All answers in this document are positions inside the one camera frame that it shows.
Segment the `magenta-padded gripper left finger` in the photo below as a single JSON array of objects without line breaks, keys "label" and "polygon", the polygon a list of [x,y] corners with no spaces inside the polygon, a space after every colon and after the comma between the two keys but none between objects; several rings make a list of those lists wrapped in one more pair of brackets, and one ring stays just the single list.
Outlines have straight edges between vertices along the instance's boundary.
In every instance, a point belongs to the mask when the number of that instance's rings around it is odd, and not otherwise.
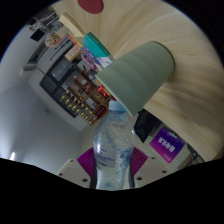
[{"label": "magenta-padded gripper left finger", "polygon": [[97,174],[93,149],[88,149],[77,159],[70,158],[56,175],[83,188],[95,189]]}]

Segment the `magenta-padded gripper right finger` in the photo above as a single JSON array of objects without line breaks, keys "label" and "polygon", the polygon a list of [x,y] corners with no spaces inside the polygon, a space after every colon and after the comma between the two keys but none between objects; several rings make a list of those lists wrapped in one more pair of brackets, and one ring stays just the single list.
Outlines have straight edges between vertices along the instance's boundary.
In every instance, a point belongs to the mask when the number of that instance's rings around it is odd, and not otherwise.
[{"label": "magenta-padded gripper right finger", "polygon": [[168,174],[168,169],[155,156],[147,156],[138,148],[133,150],[129,168],[131,189],[143,187]]}]

